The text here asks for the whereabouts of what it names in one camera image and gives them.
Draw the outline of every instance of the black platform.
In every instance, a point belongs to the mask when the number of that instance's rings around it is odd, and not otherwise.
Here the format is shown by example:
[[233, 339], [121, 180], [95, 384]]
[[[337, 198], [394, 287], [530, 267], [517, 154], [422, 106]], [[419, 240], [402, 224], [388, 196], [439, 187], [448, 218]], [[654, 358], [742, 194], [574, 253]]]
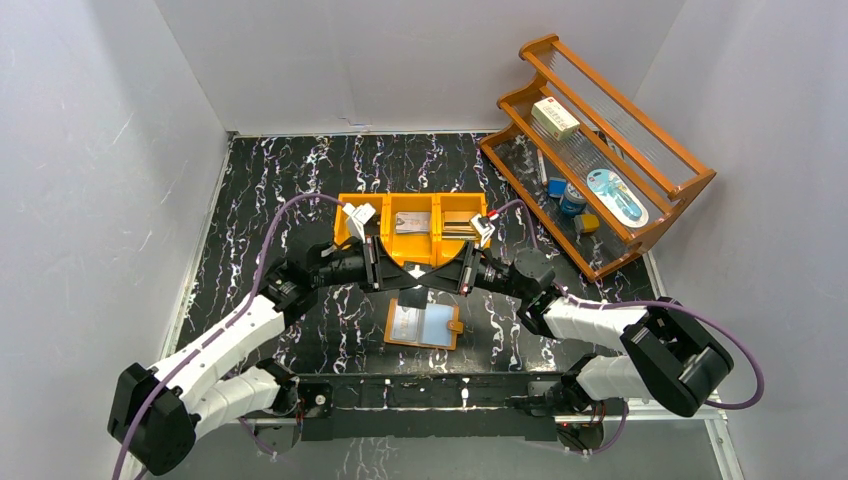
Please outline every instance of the black platform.
[[[218, 322], [250, 288], [256, 257], [278, 205], [298, 193], [485, 192], [489, 208], [517, 198], [481, 156], [477, 134], [241, 138], [234, 140], [221, 193], [198, 271], [193, 304], [178, 346]], [[523, 155], [521, 145], [513, 149]], [[324, 223], [331, 231], [335, 206], [302, 202], [280, 223], [271, 255], [285, 253], [299, 225]], [[638, 260], [605, 280], [587, 283], [541, 227], [529, 232], [519, 211], [500, 221], [492, 249], [511, 259], [536, 235], [555, 262], [557, 280], [575, 294], [610, 301], [653, 298]], [[367, 297], [353, 286], [333, 288], [303, 322], [248, 358], [275, 356], [298, 373], [482, 373], [564, 371], [594, 346], [556, 341], [521, 327], [513, 300], [474, 291], [467, 298], [431, 293], [460, 307], [465, 333], [455, 351], [386, 344], [383, 329], [393, 293]]]

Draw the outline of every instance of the wooden shelf rack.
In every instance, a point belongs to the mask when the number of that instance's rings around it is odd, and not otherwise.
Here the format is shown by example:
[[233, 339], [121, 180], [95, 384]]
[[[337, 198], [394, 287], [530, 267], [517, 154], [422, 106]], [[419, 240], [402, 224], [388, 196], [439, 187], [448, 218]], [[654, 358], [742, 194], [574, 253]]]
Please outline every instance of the wooden shelf rack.
[[[519, 56], [535, 68], [527, 86], [498, 100], [511, 122], [480, 141], [483, 153], [509, 180], [589, 281], [595, 281], [647, 252], [713, 179], [715, 172], [648, 118], [556, 35], [524, 45]], [[578, 131], [556, 140], [531, 115], [533, 103], [555, 97], [581, 121]], [[527, 175], [536, 149], [586, 198], [601, 220], [594, 238], [581, 238], [571, 219], [547, 199], [537, 175]], [[648, 209], [649, 223], [630, 228], [589, 189], [590, 171], [617, 173]]]

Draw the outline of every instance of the white backdrop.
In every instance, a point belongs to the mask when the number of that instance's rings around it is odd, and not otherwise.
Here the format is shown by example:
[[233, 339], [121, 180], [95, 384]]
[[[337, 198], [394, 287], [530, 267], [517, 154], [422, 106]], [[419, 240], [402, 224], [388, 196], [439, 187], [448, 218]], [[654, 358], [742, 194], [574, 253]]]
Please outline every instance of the white backdrop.
[[654, 250], [763, 364], [762, 404], [730, 415], [748, 480], [848, 478], [846, 31], [845, 2], [689, 0], [636, 95], [718, 172]]
[[156, 0], [227, 130], [501, 128], [549, 33], [633, 95], [684, 0]]
[[151, 0], [0, 1], [0, 478], [109, 478], [226, 133]]

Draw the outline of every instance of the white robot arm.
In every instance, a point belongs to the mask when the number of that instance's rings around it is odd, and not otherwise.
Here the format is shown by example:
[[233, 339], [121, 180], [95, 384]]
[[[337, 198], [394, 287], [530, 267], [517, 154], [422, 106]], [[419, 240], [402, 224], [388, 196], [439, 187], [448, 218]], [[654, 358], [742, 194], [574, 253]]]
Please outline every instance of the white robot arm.
[[[363, 229], [354, 225], [351, 231]], [[392, 261], [377, 237], [357, 235], [342, 246], [303, 240], [311, 238], [298, 235], [287, 259], [265, 272], [259, 295], [246, 297], [190, 345], [149, 368], [134, 364], [121, 374], [108, 430], [118, 441], [129, 438], [129, 451], [151, 473], [170, 471], [197, 439], [247, 413], [294, 411], [304, 386], [274, 359], [227, 376], [311, 308], [316, 289], [329, 285], [356, 283], [366, 292], [422, 285], [459, 295], [482, 288], [520, 299], [518, 315], [534, 334], [624, 353], [585, 356], [544, 395], [510, 397], [504, 407], [582, 412], [608, 398], [653, 398], [692, 416], [733, 368], [730, 355], [692, 317], [665, 308], [605, 309], [562, 292], [547, 257], [535, 249], [521, 250], [505, 264], [469, 241], [453, 260], [416, 279]], [[132, 428], [155, 391], [149, 411]]]

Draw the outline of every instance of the orange container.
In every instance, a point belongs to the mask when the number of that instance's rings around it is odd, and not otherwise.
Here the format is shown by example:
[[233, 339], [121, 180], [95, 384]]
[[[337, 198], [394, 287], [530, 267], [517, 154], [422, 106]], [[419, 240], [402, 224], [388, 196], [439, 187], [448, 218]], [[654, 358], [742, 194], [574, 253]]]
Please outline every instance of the orange container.
[[[462, 248], [464, 240], [442, 238], [444, 211], [473, 211], [486, 214], [482, 193], [342, 193], [339, 200], [359, 206], [370, 203], [380, 215], [380, 239], [389, 255], [399, 264], [414, 262], [434, 267], [443, 265]], [[395, 233], [398, 212], [429, 212], [430, 231], [421, 234]], [[347, 215], [336, 209], [333, 241], [341, 244], [350, 236]]]

